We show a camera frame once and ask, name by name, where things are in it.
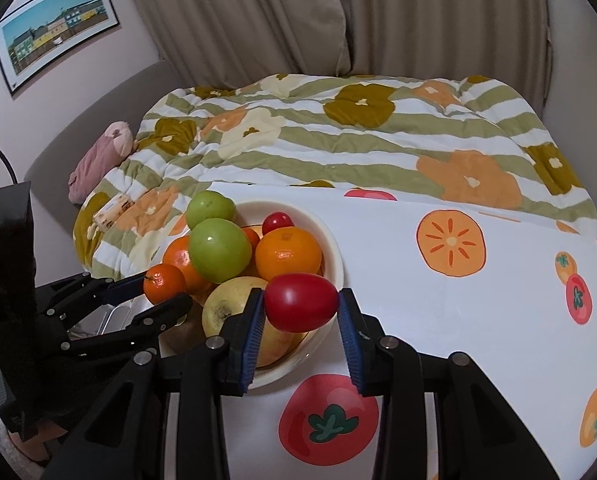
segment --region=yellow pear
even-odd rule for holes
[[[252,289],[265,289],[266,286],[265,280],[252,276],[232,278],[218,285],[203,306],[202,323],[205,336],[218,335],[228,317],[240,314],[245,309]],[[265,320],[256,366],[270,365],[287,354],[296,346],[294,336],[275,329],[269,321]]]

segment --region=beige curtain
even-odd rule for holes
[[[135,0],[185,84],[272,73],[485,75],[537,113],[549,78],[546,0]]]
[[[342,0],[352,73],[485,75],[543,110],[547,0]]]
[[[272,73],[349,71],[339,0],[135,0],[187,85],[240,88]]]

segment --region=striped blanket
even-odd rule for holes
[[[149,267],[211,182],[321,186],[352,196],[460,202],[597,238],[597,212],[529,104],[500,81],[278,74],[246,88],[178,89],[144,117],[138,145],[74,226],[94,276]],[[115,195],[135,203],[102,233]]]

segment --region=framed picture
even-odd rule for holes
[[[111,0],[31,0],[0,21],[0,65],[10,93],[56,58],[118,25]]]

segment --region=fruit bowl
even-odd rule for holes
[[[329,231],[323,221],[316,215],[282,202],[252,200],[236,203],[236,218],[234,222],[240,227],[252,227],[260,235],[262,221],[268,215],[276,211],[287,213],[296,227],[309,231],[316,238],[323,251],[323,263],[321,264],[320,274],[333,283],[337,290],[341,290],[344,282],[341,251],[339,251],[338,244],[331,234],[331,231]],[[176,236],[167,237],[152,258],[152,265],[162,262],[163,253],[165,253],[165,249],[171,241],[188,233],[189,228],[185,227],[183,231]],[[245,274],[255,275],[252,272],[248,272],[247,269]],[[202,304],[206,298],[207,295],[195,299]],[[151,304],[144,296],[136,298],[134,302],[139,304],[133,305],[133,314],[137,314],[151,307]],[[251,384],[250,389],[270,384],[290,373],[291,370],[296,368],[299,363],[303,362],[304,359],[318,348],[334,323],[335,317],[319,329],[312,330],[312,332],[305,334],[302,340],[294,346],[288,354],[278,361],[266,367],[257,368],[256,373],[254,374],[254,382]],[[163,356],[173,355],[175,352],[163,339],[164,338],[162,337],[161,354]]]

